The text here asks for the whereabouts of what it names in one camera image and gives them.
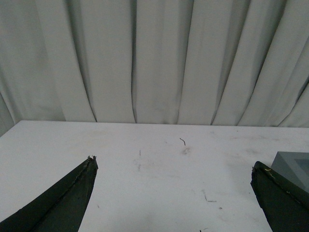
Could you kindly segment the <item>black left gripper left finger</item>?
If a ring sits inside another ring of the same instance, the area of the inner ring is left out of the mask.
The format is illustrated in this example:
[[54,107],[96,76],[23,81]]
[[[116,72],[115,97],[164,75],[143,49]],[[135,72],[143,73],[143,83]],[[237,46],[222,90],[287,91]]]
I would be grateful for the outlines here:
[[77,232],[97,175],[96,157],[84,162],[48,190],[0,223],[2,232]]

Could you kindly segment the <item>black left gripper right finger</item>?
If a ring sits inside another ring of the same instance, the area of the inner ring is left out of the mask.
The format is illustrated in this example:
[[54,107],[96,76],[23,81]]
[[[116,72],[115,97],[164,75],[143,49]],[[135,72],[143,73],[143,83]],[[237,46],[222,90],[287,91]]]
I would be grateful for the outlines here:
[[278,172],[257,161],[251,186],[274,232],[309,230],[309,193]]

